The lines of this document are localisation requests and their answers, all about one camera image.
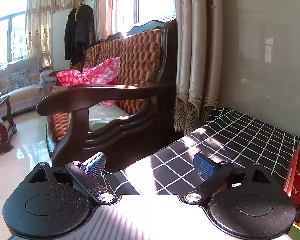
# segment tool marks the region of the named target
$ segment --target tiled floor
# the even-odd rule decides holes
[[[35,110],[13,117],[18,132],[12,138],[14,148],[0,152],[0,240],[11,236],[2,218],[2,206],[14,189],[39,162],[50,159],[45,142],[47,117]]]

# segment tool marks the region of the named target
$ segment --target beige curtain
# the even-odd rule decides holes
[[[175,129],[201,127],[217,107],[222,61],[221,0],[175,0],[178,23]]]
[[[96,32],[96,41],[105,40],[112,34],[111,28],[107,28],[107,0],[94,0],[95,6],[93,9],[93,19]]]
[[[39,56],[40,69],[51,67],[51,15],[76,8],[75,0],[27,0],[26,41],[29,57]]]

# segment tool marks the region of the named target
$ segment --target person's jacket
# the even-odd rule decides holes
[[[84,51],[95,45],[93,9],[89,5],[82,5],[77,12],[76,22],[75,11],[76,9],[73,9],[70,12],[65,31],[65,56],[69,59],[70,55],[72,65],[79,63],[84,56]]]

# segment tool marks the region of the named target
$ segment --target coffee table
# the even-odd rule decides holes
[[[7,128],[5,125],[0,123],[0,150],[4,152],[9,152],[12,148],[11,138],[13,134],[17,132],[16,124],[14,123],[11,115],[11,107],[9,102],[10,96],[1,96],[0,97],[0,106],[6,103],[7,106],[7,120],[9,122],[9,127]]]

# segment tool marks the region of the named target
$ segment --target pink checkered bag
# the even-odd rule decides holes
[[[93,68],[84,68],[82,73],[75,69],[59,71],[57,78],[61,86],[116,84],[120,63],[120,57],[109,58]],[[100,104],[111,107],[115,104],[115,100],[103,101]]]

